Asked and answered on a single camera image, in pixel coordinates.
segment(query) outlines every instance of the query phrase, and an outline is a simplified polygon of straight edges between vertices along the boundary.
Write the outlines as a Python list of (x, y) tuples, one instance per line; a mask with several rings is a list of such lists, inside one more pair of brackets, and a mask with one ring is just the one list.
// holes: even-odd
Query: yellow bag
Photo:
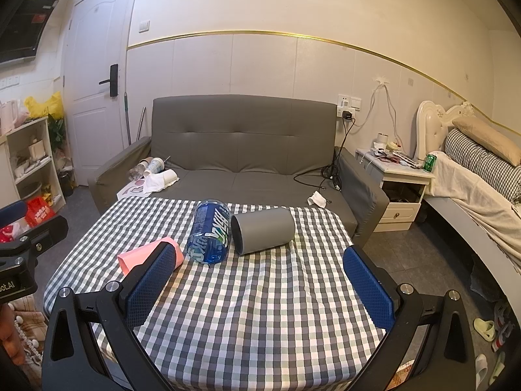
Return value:
[(27, 97), (23, 103), (29, 109), (31, 118), (41, 118), (48, 114), (54, 119), (62, 119), (64, 116), (60, 91), (51, 95), (45, 103), (38, 103), (34, 97)]

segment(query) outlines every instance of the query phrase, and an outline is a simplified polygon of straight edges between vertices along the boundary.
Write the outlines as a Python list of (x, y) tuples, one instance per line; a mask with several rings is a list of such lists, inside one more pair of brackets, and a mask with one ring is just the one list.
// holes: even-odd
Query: light switch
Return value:
[(139, 24), (139, 33), (147, 32), (150, 30), (150, 21), (144, 21)]
[(356, 111), (360, 111), (361, 98), (351, 97), (351, 107), (353, 107)]

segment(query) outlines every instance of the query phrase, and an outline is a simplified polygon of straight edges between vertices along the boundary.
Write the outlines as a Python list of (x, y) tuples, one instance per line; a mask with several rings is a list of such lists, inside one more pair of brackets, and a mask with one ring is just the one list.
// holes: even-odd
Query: gray sofa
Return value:
[[(139, 139), (103, 165), (89, 181), (100, 212), (116, 201), (127, 171), (149, 155), (168, 160), (180, 180), (157, 197), (228, 203), (306, 207), (321, 182), (319, 168), (331, 163), (336, 106), (317, 101), (248, 95), (200, 95), (154, 100), (152, 136)], [(338, 160), (342, 190), (331, 181), (321, 194), (353, 241), (365, 244), (389, 199), (342, 149)]]

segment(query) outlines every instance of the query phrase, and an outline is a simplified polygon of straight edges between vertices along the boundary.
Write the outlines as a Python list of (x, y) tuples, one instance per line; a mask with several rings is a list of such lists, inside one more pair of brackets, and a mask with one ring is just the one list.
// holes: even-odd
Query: slipper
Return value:
[(494, 306), (494, 323), (496, 331), (499, 332), (506, 323), (506, 317), (510, 314), (510, 305), (508, 301), (498, 301)]
[(476, 389), (479, 384), (485, 379), (486, 373), (488, 372), (488, 365), (486, 363), (486, 356), (481, 354), (476, 357)]
[(496, 362), (496, 366), (494, 367), (494, 370), (492, 371), (492, 374), (490, 376), (489, 385), (492, 385), (492, 383), (498, 378), (499, 374), (503, 371), (504, 368), (505, 352), (501, 351), (501, 353), (498, 354), (498, 361)]
[(498, 333), (498, 337), (492, 343), (492, 350), (494, 353), (498, 351), (503, 344), (505, 344), (506, 339), (510, 336), (512, 331), (514, 330), (514, 325), (511, 322), (508, 322), (501, 331)]
[(494, 336), (496, 335), (496, 330), (494, 329), (494, 321), (484, 321), (476, 317), (474, 319), (474, 329), (478, 334), (480, 334), (485, 341), (492, 342), (494, 341)]

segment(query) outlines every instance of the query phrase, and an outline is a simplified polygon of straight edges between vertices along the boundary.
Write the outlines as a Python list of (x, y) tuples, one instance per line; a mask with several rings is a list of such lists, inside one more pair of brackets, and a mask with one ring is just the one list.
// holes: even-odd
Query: metal screw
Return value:
[(403, 294), (412, 294), (414, 292), (414, 288), (410, 283), (403, 283), (400, 285), (400, 291), (403, 292)]
[(449, 291), (449, 297), (450, 297), (451, 300), (458, 301), (459, 298), (460, 298), (460, 295), (459, 295), (459, 292), (457, 292), (456, 290), (451, 289)]
[(105, 285), (105, 289), (109, 292), (114, 292), (119, 288), (119, 282), (118, 281), (110, 281), (108, 284)]
[(61, 290), (58, 291), (58, 295), (62, 298), (68, 296), (70, 294), (70, 288), (69, 287), (64, 287), (62, 288)]

